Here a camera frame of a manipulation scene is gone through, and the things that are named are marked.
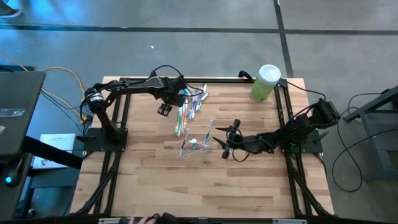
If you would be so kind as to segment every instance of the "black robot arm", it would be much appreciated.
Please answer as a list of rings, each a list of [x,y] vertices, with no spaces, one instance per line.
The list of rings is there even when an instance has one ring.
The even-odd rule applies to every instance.
[[[160,78],[151,77],[143,81],[111,81],[107,84],[97,83],[85,92],[85,100],[91,112],[96,114],[101,121],[102,129],[107,142],[119,141],[119,129],[114,121],[111,121],[106,113],[107,107],[111,106],[120,95],[149,93],[154,98],[162,99],[163,103],[158,109],[158,114],[167,116],[171,111],[171,105],[181,107],[184,104],[184,96],[179,91],[187,88],[184,77]],[[105,99],[101,91],[110,91]]]
[[[214,138],[224,148],[223,158],[228,158],[229,149],[242,149],[246,152],[259,154],[263,151],[274,153],[277,146],[282,148],[291,145],[299,146],[306,142],[308,135],[315,129],[325,129],[337,124],[341,118],[339,112],[330,101],[319,99],[310,105],[306,113],[295,116],[288,121],[282,128],[271,133],[258,133],[251,136],[243,136],[239,130],[240,120],[235,119],[234,124],[228,128],[217,128],[226,131],[226,143]],[[308,117],[308,112],[312,110],[312,115]]]

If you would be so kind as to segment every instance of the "floor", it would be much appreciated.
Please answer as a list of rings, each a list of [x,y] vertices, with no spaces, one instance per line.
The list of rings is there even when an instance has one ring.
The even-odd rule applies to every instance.
[[[281,17],[275,12],[278,2]],[[149,75],[165,63],[187,76],[223,77],[235,77],[240,70],[255,75],[270,63],[283,77],[304,78],[308,89],[323,92],[343,111],[355,94],[379,93],[398,84],[395,0],[9,0],[9,5],[24,14],[0,20],[0,50],[38,70],[70,68],[86,88],[105,75]],[[280,35],[282,26],[286,31]],[[21,30],[24,27],[33,30]],[[11,63],[0,58],[0,64]],[[174,75],[167,69],[162,74]],[[80,102],[77,82],[67,72],[49,71],[44,86],[73,105]],[[319,96],[308,97],[315,102]],[[372,97],[360,96],[352,105],[361,106]],[[346,145],[365,137],[360,125],[342,122],[340,128]],[[331,177],[333,160],[343,146],[336,128],[328,131],[322,144]],[[40,97],[28,135],[39,138],[46,133],[79,130]],[[366,142],[352,154],[362,172],[372,171],[374,158]],[[346,154],[336,163],[335,173],[344,188],[359,183],[358,170]],[[393,209],[398,206],[397,181],[364,183],[353,193],[340,190],[331,178],[328,182],[340,217],[398,220]],[[73,188],[38,190],[33,207],[38,216],[61,215],[72,192]]]

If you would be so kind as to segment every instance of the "plastic container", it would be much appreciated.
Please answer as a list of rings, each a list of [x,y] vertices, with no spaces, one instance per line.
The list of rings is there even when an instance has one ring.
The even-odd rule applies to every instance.
[[[255,101],[264,101],[274,90],[280,79],[280,70],[275,65],[263,65],[254,81],[250,97]]]
[[[206,144],[203,143],[202,139],[197,139],[196,149],[193,148],[192,143],[189,141],[187,141],[184,148],[181,149],[182,143],[183,141],[174,146],[175,153],[177,153],[177,158],[179,159],[188,159],[190,157],[199,156],[211,148],[211,138],[209,138]]]

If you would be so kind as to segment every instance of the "wooden table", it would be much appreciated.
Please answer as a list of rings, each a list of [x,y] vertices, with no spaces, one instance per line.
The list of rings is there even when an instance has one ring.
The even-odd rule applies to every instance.
[[[119,78],[104,77],[103,82]],[[301,78],[289,81],[305,88]],[[190,138],[203,137],[210,119],[214,120],[215,127],[228,127],[238,118],[244,135],[280,128],[275,94],[257,103],[248,94],[250,88],[251,84],[207,84],[206,92],[210,95],[195,119],[188,122]],[[289,86],[289,91],[294,113],[308,106],[306,92],[293,86]],[[285,106],[283,91],[280,93]],[[139,217],[169,212],[177,217],[294,217],[285,157],[279,149],[275,154],[250,155],[238,163],[232,156],[222,159],[222,149],[213,141],[206,154],[177,159],[174,145],[183,139],[174,135],[178,110],[174,108],[164,117],[157,114],[160,104],[161,101],[155,101],[148,94],[131,96],[126,126],[129,136],[119,166],[112,216]],[[97,119],[93,126],[100,127]],[[214,128],[211,135],[226,139],[224,132]],[[245,152],[236,150],[235,155],[242,159]],[[94,152],[83,161],[71,212],[81,208],[97,187],[103,157],[103,152]],[[333,213],[321,162],[312,154],[303,154],[302,159],[309,189],[325,209]],[[101,211],[106,205],[107,191],[105,189]],[[301,190],[297,192],[304,211]]]

